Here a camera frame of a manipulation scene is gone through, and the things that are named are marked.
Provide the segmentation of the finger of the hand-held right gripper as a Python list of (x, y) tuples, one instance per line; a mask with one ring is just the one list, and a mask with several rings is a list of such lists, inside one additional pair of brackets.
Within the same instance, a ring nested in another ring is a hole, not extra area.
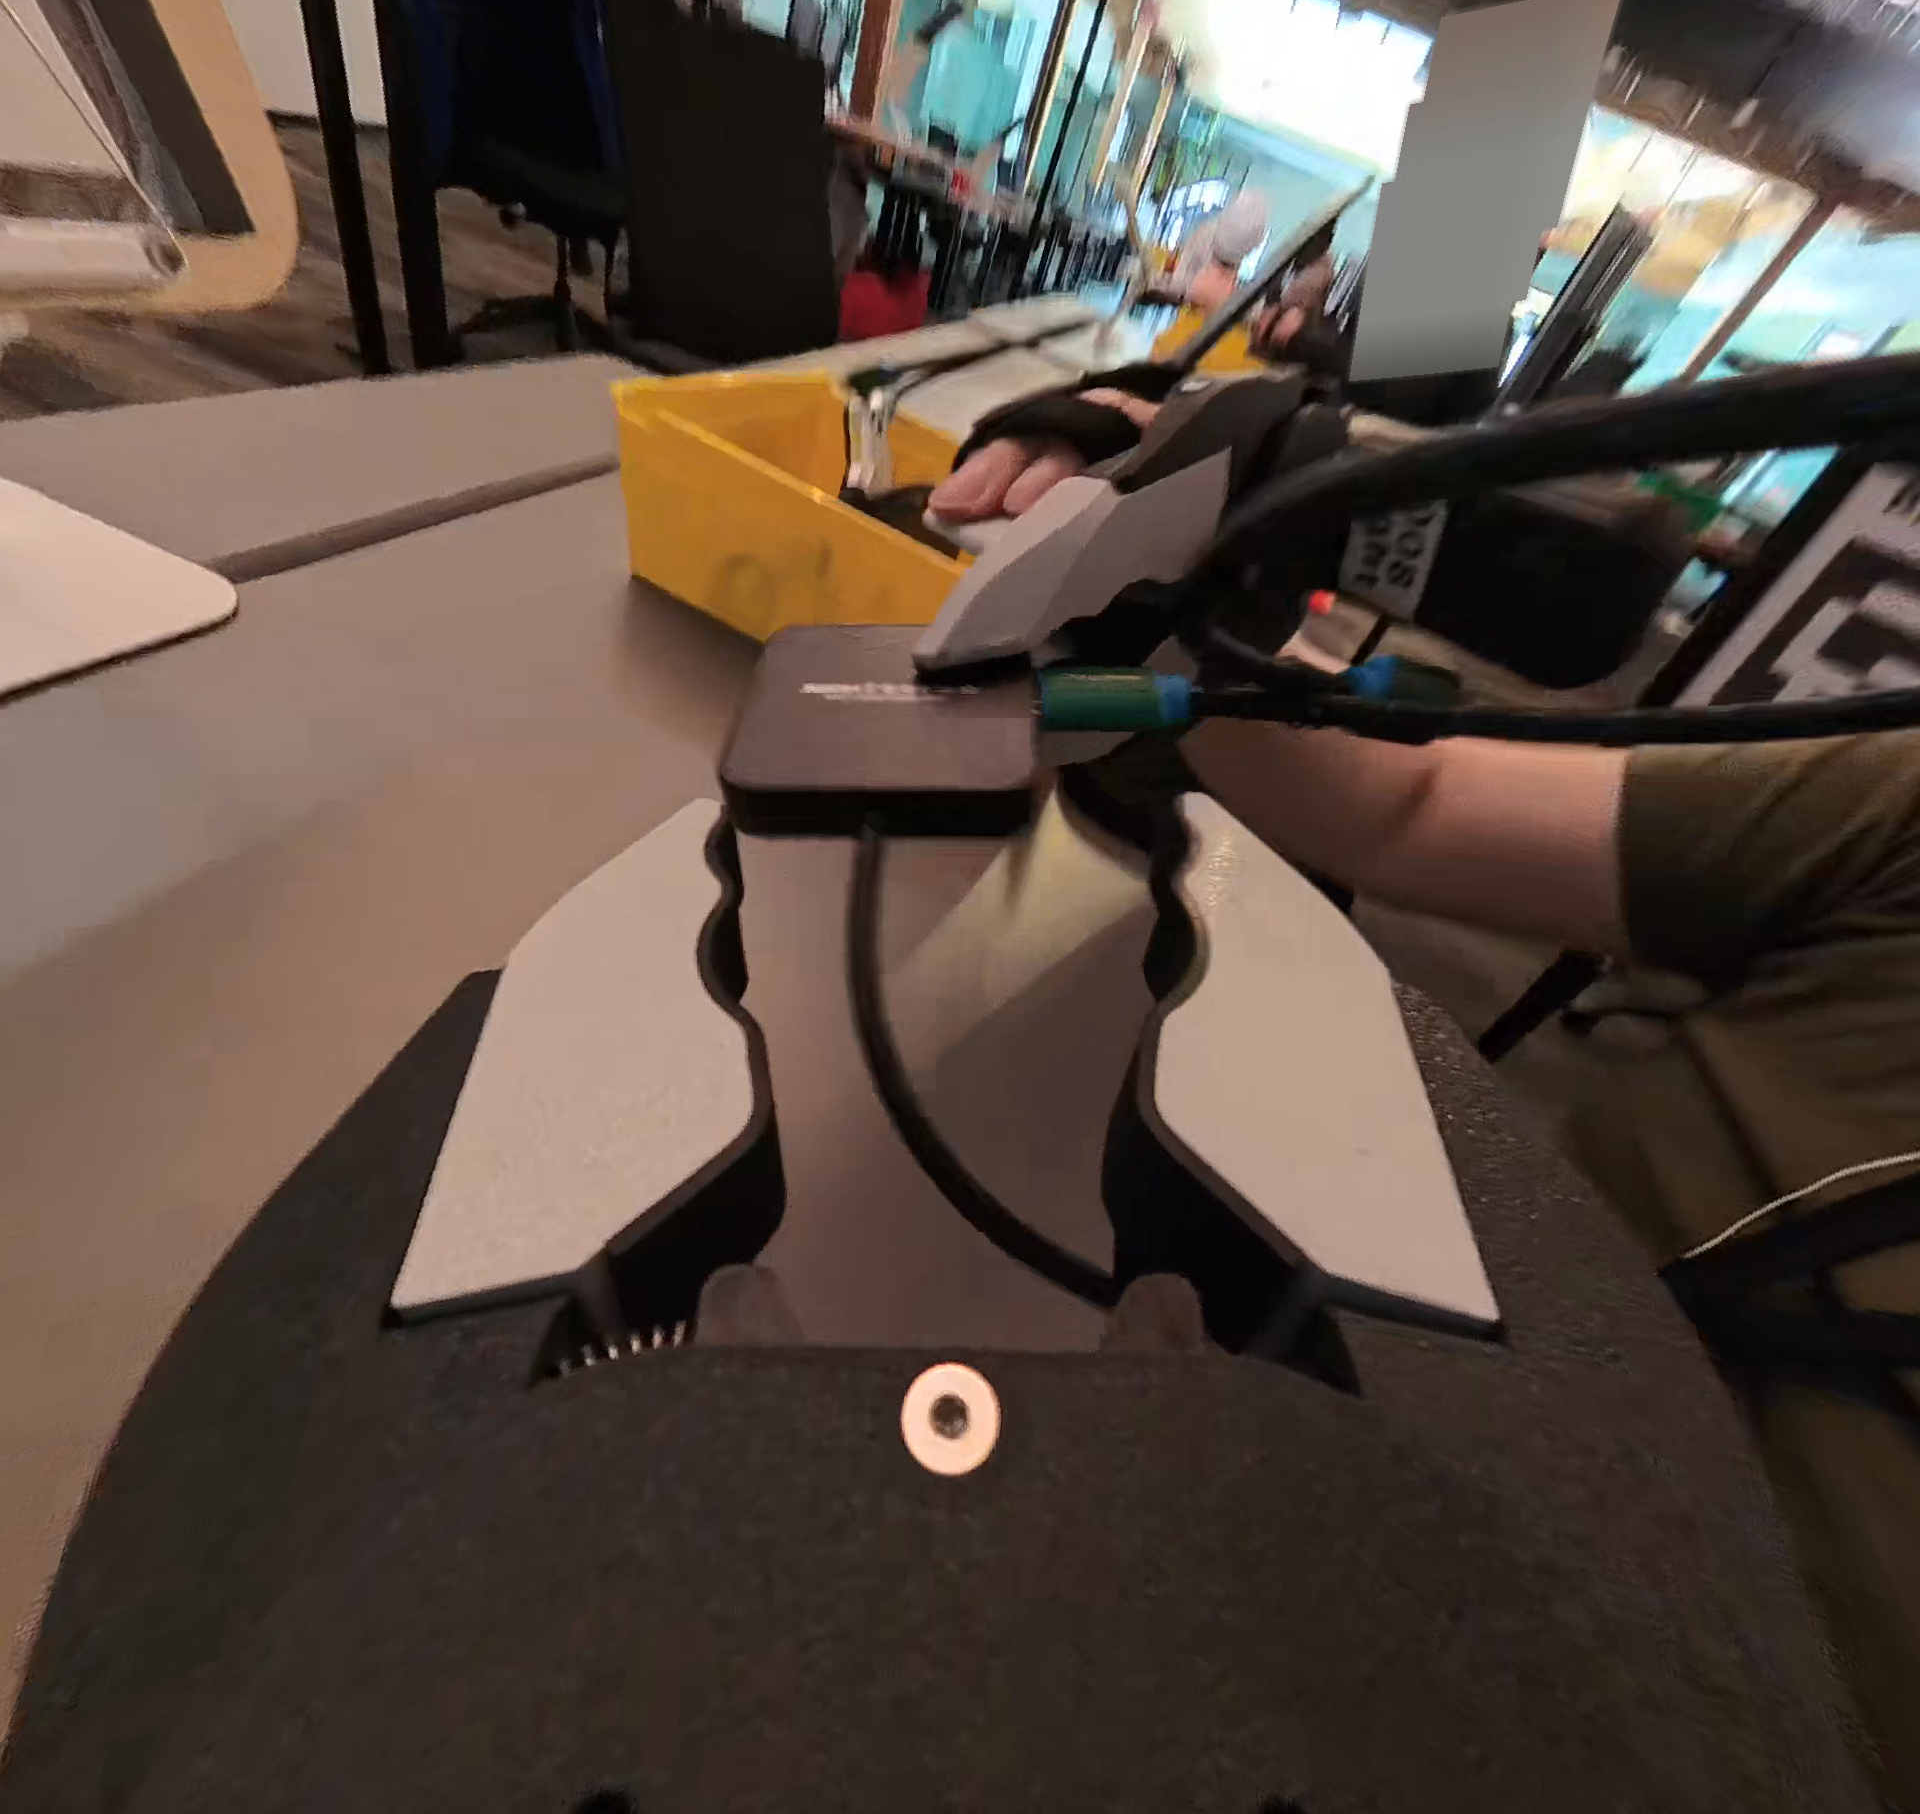
[(1119, 492), (1143, 492), (1222, 460), (1222, 488), (1242, 492), (1294, 419), (1317, 401), (1318, 374), (1301, 364), (1184, 380), (1160, 401), (1134, 448), (1103, 465), (1103, 478)]
[(1221, 451), (1131, 488), (1090, 476), (1058, 482), (975, 557), (915, 640), (917, 677), (966, 678), (1033, 660), (1122, 593), (1188, 578), (1213, 551), (1233, 473), (1235, 458)]

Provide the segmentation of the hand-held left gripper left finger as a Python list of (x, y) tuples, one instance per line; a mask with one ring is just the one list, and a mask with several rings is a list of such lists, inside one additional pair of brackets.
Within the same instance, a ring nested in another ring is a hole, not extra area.
[(493, 978), (388, 1323), (537, 1308), (537, 1375), (705, 1335), (788, 1183), (749, 1011), (738, 836), (696, 798), (564, 892)]

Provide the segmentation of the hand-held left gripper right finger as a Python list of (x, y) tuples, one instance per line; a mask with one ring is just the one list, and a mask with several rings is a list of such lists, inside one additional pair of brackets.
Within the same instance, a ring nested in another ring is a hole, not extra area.
[(1364, 1318), (1501, 1342), (1397, 985), (1332, 900), (1217, 801), (1165, 815), (1150, 1006), (1103, 1155), (1121, 1288), (1184, 1283), (1209, 1342), (1351, 1387)]

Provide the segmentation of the black hdmi adapter hub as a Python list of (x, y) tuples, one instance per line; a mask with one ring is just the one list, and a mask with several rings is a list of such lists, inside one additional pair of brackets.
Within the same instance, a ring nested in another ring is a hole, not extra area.
[(883, 933), (895, 843), (1006, 843), (1038, 812), (1038, 696), (1026, 671), (924, 678), (911, 626), (784, 626), (762, 646), (717, 764), (732, 829), (848, 843), (843, 978), (866, 1080), (948, 1210), (1026, 1274), (1109, 1313), (1112, 1273), (1023, 1220), (926, 1110), (890, 1018)]

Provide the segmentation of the person's right forearm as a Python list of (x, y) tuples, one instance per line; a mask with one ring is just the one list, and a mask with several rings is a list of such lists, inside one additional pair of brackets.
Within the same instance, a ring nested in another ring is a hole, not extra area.
[(1213, 720), (1180, 754), (1259, 843), (1361, 899), (1504, 939), (1628, 955), (1622, 750), (1409, 747)]

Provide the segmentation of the person's right hand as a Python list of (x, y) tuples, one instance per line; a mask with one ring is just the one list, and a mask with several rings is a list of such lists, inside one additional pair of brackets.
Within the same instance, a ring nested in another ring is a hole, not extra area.
[(928, 494), (924, 520), (941, 531), (1033, 511), (1057, 487), (1129, 454), (1160, 403), (1116, 386), (1038, 394), (982, 421), (953, 473)]

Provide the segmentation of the red plastic bin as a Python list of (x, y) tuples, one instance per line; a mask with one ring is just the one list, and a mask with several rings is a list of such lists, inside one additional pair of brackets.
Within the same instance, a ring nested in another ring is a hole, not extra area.
[(933, 270), (855, 266), (841, 286), (837, 340), (862, 344), (917, 333), (928, 325)]

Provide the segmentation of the black partition panel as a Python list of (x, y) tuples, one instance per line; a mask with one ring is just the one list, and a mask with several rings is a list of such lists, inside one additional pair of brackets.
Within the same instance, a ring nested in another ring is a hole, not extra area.
[(600, 0), (600, 14), (636, 340), (717, 366), (831, 349), (841, 282), (820, 59), (673, 0)]

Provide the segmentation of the black office chair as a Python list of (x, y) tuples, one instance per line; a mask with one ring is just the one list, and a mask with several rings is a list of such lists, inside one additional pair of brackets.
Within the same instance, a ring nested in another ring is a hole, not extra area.
[(596, 194), (588, 204), (553, 199), (535, 204), (497, 204), (462, 188), (439, 188), (439, 200), (444, 196), (454, 196), (467, 212), (486, 212), (504, 235), (529, 243), (541, 241), (548, 270), (542, 297), (531, 292), (493, 297), (457, 329), (460, 336), (527, 331), (541, 325), (564, 350), (607, 336), (603, 320), (581, 317), (578, 285), (593, 280), (596, 272), (612, 274), (626, 221), (625, 157), (612, 190)]

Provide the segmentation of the instruction sign on white stand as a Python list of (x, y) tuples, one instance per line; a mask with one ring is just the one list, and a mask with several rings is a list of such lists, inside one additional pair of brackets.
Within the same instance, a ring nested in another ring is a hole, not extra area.
[[(225, 0), (3, 0), (4, 349), (44, 315), (252, 313), (299, 196)], [(236, 589), (3, 482), (3, 695), (225, 626)]]

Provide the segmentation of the blue jacket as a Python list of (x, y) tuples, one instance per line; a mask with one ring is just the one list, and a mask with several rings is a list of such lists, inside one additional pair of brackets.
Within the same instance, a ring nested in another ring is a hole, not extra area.
[(406, 0), (439, 188), (588, 202), (623, 168), (603, 0)]

